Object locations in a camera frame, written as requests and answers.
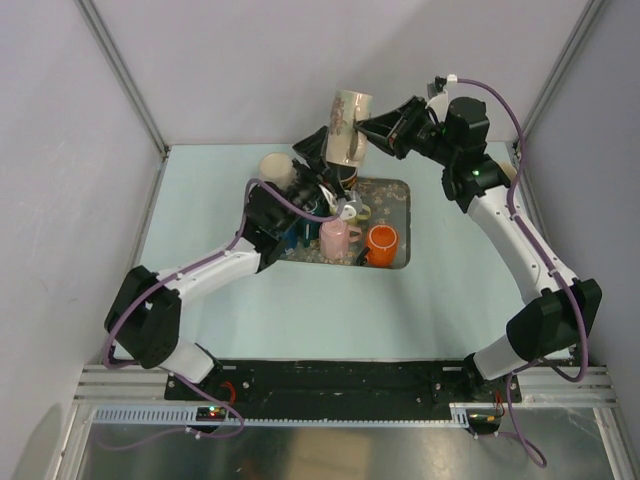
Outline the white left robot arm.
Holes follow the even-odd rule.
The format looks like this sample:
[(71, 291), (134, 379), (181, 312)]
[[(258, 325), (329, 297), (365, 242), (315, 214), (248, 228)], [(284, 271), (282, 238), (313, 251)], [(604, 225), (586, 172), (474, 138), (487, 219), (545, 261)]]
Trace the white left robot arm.
[(228, 245), (186, 266), (154, 272), (139, 265), (125, 276), (106, 316), (108, 334), (102, 362), (109, 369), (139, 365), (162, 368), (187, 380), (201, 399), (221, 389), (217, 361), (181, 332), (183, 310), (243, 277), (257, 274), (283, 255), (301, 219), (322, 222), (312, 206), (323, 199), (323, 187), (340, 186), (324, 160), (327, 127), (297, 142), (294, 178), (284, 189), (256, 178), (245, 187), (242, 219)]

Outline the tall cream seahorse mug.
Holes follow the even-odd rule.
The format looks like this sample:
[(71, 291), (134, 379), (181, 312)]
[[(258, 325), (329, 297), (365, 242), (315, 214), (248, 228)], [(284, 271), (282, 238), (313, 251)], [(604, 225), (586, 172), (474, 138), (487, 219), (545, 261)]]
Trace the tall cream seahorse mug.
[(359, 168), (367, 153), (367, 139), (355, 124), (370, 118), (373, 97), (366, 93), (337, 90), (333, 99), (325, 157), (331, 164)]

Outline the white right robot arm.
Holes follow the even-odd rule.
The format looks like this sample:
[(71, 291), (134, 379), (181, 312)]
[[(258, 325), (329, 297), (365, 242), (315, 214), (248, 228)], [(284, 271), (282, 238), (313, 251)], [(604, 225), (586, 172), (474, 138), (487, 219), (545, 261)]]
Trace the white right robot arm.
[(485, 233), (512, 274), (524, 303), (504, 334), (463, 361), (462, 388), (476, 401), (498, 379), (573, 345), (585, 349), (602, 300), (593, 279), (580, 280), (552, 251), (516, 204), (512, 183), (486, 152), (484, 102), (459, 97), (443, 120), (422, 97), (366, 120), (356, 131), (397, 159), (416, 152), (442, 165), (442, 187)]

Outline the cream coral pattern mug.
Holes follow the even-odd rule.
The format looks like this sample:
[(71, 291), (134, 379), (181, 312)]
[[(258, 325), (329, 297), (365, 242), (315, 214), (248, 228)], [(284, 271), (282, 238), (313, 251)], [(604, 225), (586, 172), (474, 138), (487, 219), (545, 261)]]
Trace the cream coral pattern mug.
[(517, 169), (509, 162), (499, 162), (498, 165), (504, 175), (508, 178), (509, 183), (513, 184), (518, 174)]

